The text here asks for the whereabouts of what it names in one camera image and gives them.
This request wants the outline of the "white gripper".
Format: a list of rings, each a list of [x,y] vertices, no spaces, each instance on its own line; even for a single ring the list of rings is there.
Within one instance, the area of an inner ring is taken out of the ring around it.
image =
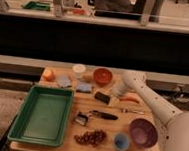
[[[110,89],[109,95],[102,94],[101,92],[95,93],[94,97],[103,103],[108,103],[109,107],[114,107],[120,102],[123,92],[119,88]]]

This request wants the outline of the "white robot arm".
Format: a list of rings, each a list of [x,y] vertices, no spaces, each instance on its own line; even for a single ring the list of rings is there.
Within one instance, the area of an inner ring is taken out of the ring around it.
[[[137,92],[150,110],[167,129],[164,151],[189,151],[189,111],[172,105],[146,85],[146,75],[142,71],[126,70],[115,82],[111,96],[120,98],[130,90]]]

